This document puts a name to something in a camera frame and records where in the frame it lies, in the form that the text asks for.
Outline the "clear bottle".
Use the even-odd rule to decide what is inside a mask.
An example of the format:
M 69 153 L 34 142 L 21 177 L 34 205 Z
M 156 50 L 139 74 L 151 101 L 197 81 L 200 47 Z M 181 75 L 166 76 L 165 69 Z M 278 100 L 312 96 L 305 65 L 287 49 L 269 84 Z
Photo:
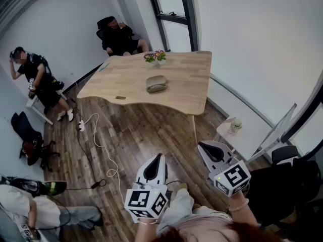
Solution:
M 229 119 L 229 123 L 230 123 L 229 133 L 231 135 L 236 135 L 243 126 L 242 121 L 237 117 Z

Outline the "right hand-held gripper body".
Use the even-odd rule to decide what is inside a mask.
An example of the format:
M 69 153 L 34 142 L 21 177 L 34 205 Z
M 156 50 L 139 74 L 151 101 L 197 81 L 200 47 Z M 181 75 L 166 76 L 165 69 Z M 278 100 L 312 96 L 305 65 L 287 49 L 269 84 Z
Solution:
M 249 184 L 251 174 L 242 160 L 233 157 L 220 169 L 213 170 L 208 177 L 218 190 L 231 197 Z

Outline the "white side table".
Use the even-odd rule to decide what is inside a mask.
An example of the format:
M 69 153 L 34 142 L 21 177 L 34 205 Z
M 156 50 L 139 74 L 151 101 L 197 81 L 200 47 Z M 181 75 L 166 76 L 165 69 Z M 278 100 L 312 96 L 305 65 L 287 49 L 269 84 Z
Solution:
M 257 116 L 240 117 L 242 128 L 236 133 L 230 133 L 231 122 L 229 118 L 217 127 L 216 139 L 222 138 L 249 161 L 258 150 L 267 134 L 272 129 L 266 122 Z

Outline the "black framed window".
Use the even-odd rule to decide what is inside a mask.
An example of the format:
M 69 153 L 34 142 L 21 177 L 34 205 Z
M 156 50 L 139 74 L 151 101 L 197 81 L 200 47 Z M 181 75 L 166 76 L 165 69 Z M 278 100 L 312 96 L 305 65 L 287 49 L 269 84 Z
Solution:
M 182 0 L 185 16 L 179 16 L 174 12 L 164 14 L 160 9 L 157 0 L 150 0 L 150 2 L 154 11 L 155 19 L 165 51 L 170 52 L 171 50 L 168 48 L 166 34 L 163 28 L 162 21 L 186 25 L 188 27 L 191 51 L 198 51 L 198 30 L 193 0 Z

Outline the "white framed board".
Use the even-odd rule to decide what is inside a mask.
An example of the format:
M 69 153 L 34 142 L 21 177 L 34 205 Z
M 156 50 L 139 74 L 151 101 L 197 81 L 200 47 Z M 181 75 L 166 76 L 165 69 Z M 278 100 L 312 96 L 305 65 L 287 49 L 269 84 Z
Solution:
M 282 119 L 273 127 L 273 129 L 265 137 L 264 141 L 259 147 L 259 151 L 252 155 L 252 157 L 246 161 L 250 163 L 260 157 L 261 155 L 267 153 L 270 149 L 274 148 L 281 141 L 281 137 L 289 126 L 289 122 L 292 118 L 293 112 L 296 109 L 297 104 L 294 103 L 288 112 L 282 117 Z

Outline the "person's pink top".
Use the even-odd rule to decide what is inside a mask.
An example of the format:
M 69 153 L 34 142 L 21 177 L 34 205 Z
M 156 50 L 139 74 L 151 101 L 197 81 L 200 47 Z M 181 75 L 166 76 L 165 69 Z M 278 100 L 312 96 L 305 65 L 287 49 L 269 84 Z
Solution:
M 251 241 L 256 226 L 234 222 L 225 213 L 202 207 L 172 205 L 157 227 L 154 242 L 242 242 Z

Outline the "person's light jeans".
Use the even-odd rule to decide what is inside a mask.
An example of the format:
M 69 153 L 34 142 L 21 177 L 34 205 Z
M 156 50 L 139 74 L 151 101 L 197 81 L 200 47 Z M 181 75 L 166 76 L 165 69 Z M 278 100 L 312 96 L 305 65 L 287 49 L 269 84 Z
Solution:
M 186 188 L 177 191 L 175 198 L 166 209 L 162 222 L 176 222 L 184 217 L 192 215 L 194 199 L 190 196 Z

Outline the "grey glasses case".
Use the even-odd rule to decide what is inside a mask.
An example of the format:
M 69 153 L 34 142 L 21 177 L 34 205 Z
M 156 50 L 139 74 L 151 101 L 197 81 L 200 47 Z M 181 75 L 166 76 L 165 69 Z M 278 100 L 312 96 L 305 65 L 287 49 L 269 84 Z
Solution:
M 166 90 L 167 86 L 167 79 L 163 75 L 152 76 L 146 79 L 146 91 L 148 93 Z

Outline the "magenta flower in white pot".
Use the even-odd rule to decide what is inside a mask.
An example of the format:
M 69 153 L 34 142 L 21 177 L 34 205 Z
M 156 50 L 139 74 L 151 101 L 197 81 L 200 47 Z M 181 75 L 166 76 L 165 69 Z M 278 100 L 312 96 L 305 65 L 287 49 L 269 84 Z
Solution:
M 166 53 L 163 50 L 157 50 L 154 53 L 155 60 L 158 62 L 159 65 L 166 64 Z

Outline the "person's right forearm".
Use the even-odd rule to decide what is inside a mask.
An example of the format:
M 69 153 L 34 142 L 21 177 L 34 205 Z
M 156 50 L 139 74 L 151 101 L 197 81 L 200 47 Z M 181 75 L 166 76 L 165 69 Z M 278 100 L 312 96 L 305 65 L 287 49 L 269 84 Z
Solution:
M 245 198 L 242 191 L 235 193 L 229 197 L 229 212 L 236 226 L 240 228 L 258 228 L 259 225 L 248 202 L 249 200 Z

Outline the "person's left forearm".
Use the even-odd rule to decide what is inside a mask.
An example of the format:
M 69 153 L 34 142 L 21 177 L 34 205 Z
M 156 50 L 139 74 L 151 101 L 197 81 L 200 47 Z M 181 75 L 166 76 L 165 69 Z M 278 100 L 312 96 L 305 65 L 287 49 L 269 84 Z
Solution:
M 135 242 L 154 241 L 156 239 L 156 223 L 155 219 L 139 218 Z

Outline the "black chair with bag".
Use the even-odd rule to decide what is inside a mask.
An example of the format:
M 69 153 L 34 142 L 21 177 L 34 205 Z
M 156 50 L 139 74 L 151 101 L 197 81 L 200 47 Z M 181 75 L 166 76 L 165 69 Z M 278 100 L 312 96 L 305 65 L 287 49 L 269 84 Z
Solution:
M 41 132 L 36 131 L 30 124 L 25 112 L 14 113 L 11 118 L 11 125 L 14 131 L 22 139 L 22 147 L 19 158 L 25 157 L 29 166 L 34 165 L 40 159 L 40 168 L 52 172 L 49 166 L 49 157 L 60 157 L 59 152 L 53 152 L 51 149 L 56 144 L 51 140 L 48 145 L 44 145 Z

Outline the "small white table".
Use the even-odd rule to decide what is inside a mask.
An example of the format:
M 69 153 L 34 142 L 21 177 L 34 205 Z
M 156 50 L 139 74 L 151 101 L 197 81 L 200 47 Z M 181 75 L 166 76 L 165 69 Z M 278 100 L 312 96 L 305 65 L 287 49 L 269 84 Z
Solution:
M 36 95 L 34 95 L 32 98 L 29 98 L 27 103 L 26 103 L 26 107 L 32 109 L 36 114 L 38 114 L 43 120 L 45 120 L 45 122 L 47 122 L 48 124 L 50 124 L 51 126 L 53 125 L 53 122 L 51 120 L 49 120 L 46 115 L 41 112 L 36 106 L 36 102 L 38 101 L 38 97 Z

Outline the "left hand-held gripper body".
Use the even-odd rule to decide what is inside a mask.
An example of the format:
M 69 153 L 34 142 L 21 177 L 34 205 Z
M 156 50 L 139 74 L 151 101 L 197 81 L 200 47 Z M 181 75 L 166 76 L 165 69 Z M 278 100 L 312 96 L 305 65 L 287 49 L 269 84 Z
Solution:
M 158 220 L 163 214 L 169 199 L 166 196 L 166 185 L 139 185 L 128 189 L 124 208 L 129 212 L 134 223 L 139 219 Z

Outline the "purple flower in white pot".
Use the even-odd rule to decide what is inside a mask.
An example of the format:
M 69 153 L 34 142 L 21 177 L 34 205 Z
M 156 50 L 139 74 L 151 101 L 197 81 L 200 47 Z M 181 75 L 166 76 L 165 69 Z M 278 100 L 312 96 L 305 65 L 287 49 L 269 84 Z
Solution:
M 144 55 L 144 61 L 146 66 L 151 69 L 156 66 L 156 55 L 155 52 L 149 52 Z

